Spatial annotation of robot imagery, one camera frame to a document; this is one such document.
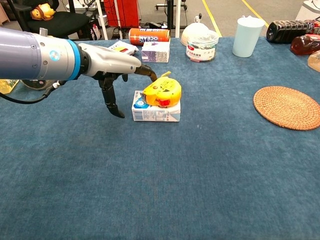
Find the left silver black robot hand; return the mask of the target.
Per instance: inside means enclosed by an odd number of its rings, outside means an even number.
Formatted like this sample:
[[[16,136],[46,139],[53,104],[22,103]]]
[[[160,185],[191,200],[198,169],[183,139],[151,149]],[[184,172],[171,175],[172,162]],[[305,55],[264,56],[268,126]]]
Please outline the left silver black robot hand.
[[[84,56],[88,57],[83,74],[98,81],[107,109],[118,118],[125,117],[116,104],[113,86],[119,76],[125,82],[129,74],[148,76],[152,82],[157,80],[156,73],[134,56],[98,45],[80,43],[79,46]]]

